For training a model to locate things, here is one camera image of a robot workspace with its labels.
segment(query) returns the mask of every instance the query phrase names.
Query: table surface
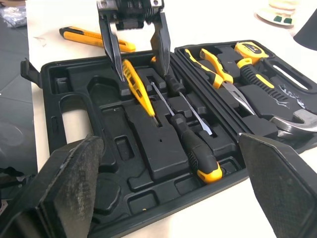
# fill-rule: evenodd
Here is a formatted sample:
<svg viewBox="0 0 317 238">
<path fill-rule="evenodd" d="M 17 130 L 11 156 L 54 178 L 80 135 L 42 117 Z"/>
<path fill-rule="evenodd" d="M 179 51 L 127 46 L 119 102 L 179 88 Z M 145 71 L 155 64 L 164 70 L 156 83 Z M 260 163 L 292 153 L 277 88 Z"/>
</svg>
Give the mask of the table surface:
<svg viewBox="0 0 317 238">
<path fill-rule="evenodd" d="M 171 37 L 171 50 L 188 44 L 252 39 L 317 82 L 314 67 L 317 52 L 293 40 L 291 34 L 294 34 L 296 28 L 276 27 L 255 17 L 254 11 L 266 3 L 266 0 L 165 0 L 164 11 Z M 95 0 L 28 0 L 26 6 L 30 62 L 38 71 L 52 61 L 105 55 L 102 48 L 66 41 L 58 32 L 59 28 L 65 26 L 99 32 Z M 316 1 L 302 0 L 297 11 L 298 25 L 305 22 L 305 16 L 312 14 L 316 7 Z M 153 26 L 146 25 L 143 30 L 118 32 L 118 37 L 133 42 L 137 51 L 145 51 L 151 49 L 150 38 L 153 32 Z M 40 170 L 49 157 L 49 149 L 43 93 L 35 84 L 32 84 L 32 98 Z M 74 120 L 82 126 L 72 123 Z M 63 115 L 63 121 L 67 142 L 82 139 L 87 134 L 87 115 L 83 111 Z M 316 154 L 317 148 L 301 154 L 315 171 Z M 275 237 L 254 196 L 249 179 L 126 237 L 189 237 L 205 234 L 212 234 L 213 237 Z"/>
</svg>

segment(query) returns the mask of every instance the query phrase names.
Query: yellow tape measure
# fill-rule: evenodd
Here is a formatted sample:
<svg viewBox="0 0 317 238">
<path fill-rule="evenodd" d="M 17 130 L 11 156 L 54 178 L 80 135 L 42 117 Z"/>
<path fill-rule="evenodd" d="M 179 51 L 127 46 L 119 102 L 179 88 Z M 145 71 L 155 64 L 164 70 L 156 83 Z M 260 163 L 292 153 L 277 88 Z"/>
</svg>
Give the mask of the yellow tape measure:
<svg viewBox="0 0 317 238">
<path fill-rule="evenodd" d="M 237 43 L 234 50 L 242 55 L 243 58 L 251 58 L 253 64 L 256 64 L 261 58 L 268 57 L 263 49 L 251 41 Z"/>
</svg>

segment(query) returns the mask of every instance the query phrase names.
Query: yellow screwdriver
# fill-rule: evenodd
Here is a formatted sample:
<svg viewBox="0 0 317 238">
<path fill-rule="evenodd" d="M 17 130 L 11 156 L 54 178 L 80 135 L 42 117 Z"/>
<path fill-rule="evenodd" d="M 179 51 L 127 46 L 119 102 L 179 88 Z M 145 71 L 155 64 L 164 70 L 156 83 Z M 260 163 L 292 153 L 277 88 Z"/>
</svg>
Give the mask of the yellow screwdriver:
<svg viewBox="0 0 317 238">
<path fill-rule="evenodd" d="M 142 107 L 146 110 L 146 112 L 150 115 L 150 117 L 153 118 L 155 124 L 158 125 L 159 122 L 155 118 L 155 112 L 153 110 L 151 101 L 139 75 L 137 74 L 129 60 L 125 59 L 122 63 L 122 66 L 123 74 L 128 81 L 131 92 L 134 94 L 134 96 L 142 105 Z"/>
</svg>

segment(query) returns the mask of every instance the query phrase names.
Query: screwdriver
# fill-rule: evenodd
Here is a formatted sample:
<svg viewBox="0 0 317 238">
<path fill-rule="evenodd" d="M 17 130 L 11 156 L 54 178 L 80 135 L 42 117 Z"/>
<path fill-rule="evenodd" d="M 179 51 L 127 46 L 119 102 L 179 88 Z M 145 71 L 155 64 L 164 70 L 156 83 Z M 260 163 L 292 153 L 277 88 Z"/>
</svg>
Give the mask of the screwdriver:
<svg viewBox="0 0 317 238">
<path fill-rule="evenodd" d="M 142 105 L 142 107 L 146 110 L 146 112 L 153 118 L 155 124 L 158 125 L 159 122 L 155 118 L 155 112 L 153 110 L 151 101 L 148 97 L 147 91 L 145 90 L 145 87 L 139 75 L 137 74 L 129 60 L 125 59 L 122 63 L 122 66 L 123 74 L 128 80 L 131 92 L 134 94 L 134 96 Z"/>
<path fill-rule="evenodd" d="M 189 163 L 198 177 L 205 183 L 212 183 L 222 178 L 222 170 L 211 149 L 187 125 L 182 114 L 174 114 L 159 89 L 151 82 L 158 96 L 165 103 L 171 114 L 170 122 L 187 153 Z"/>
<path fill-rule="evenodd" d="M 151 59 L 151 63 L 154 66 L 154 68 L 156 68 L 155 62 L 156 62 L 156 58 L 153 57 Z M 190 110 L 193 112 L 194 116 L 196 117 L 196 119 L 198 120 L 200 125 L 202 126 L 203 130 L 205 130 L 209 135 L 212 135 L 212 131 L 210 130 L 210 128 L 201 119 L 201 117 L 198 115 L 198 113 L 195 111 L 195 109 L 192 107 L 192 105 L 190 105 L 190 103 L 188 102 L 188 100 L 184 96 L 184 93 L 186 91 L 185 87 L 183 84 L 181 84 L 180 82 L 177 81 L 175 74 L 173 72 L 173 69 L 171 67 L 169 67 L 169 69 L 168 69 L 167 75 L 165 76 L 165 81 L 174 95 L 178 94 L 185 100 L 185 102 L 189 106 Z"/>
</svg>

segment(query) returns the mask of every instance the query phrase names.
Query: tool case molded tray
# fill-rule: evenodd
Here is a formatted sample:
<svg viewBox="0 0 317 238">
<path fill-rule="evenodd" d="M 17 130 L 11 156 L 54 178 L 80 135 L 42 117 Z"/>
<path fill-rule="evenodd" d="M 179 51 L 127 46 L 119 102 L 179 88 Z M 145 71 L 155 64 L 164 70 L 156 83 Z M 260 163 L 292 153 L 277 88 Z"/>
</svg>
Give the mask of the tool case molded tray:
<svg viewBox="0 0 317 238">
<path fill-rule="evenodd" d="M 182 50 L 188 48 L 197 57 L 204 47 L 218 57 L 222 49 L 231 54 L 231 59 L 238 60 L 235 44 L 186 46 L 171 53 L 170 66 L 184 84 L 187 99 L 212 129 L 212 136 L 201 129 L 185 101 L 171 95 L 164 80 L 151 68 L 152 52 L 122 57 L 131 61 L 142 79 L 159 126 L 146 114 L 127 83 L 119 80 L 107 57 L 52 62 L 44 65 L 40 74 L 32 69 L 22 72 L 43 89 L 50 153 L 67 144 L 62 113 L 69 110 L 87 110 L 93 134 L 104 141 L 89 237 L 126 235 L 245 180 L 248 174 L 237 143 L 240 132 L 277 139 L 274 124 L 265 119 L 247 119 L 250 116 L 226 91 L 215 90 L 182 55 Z M 311 85 L 307 103 L 317 97 L 314 83 L 256 44 L 271 56 L 269 62 L 277 62 Z M 208 62 L 201 63 L 212 68 Z M 233 68 L 230 73 L 240 86 L 239 71 Z M 168 122 L 169 112 L 151 81 L 211 148 L 224 174 L 220 181 L 205 185 L 191 172 L 177 134 Z M 301 152 L 314 146 L 315 136 L 287 143 Z"/>
</svg>

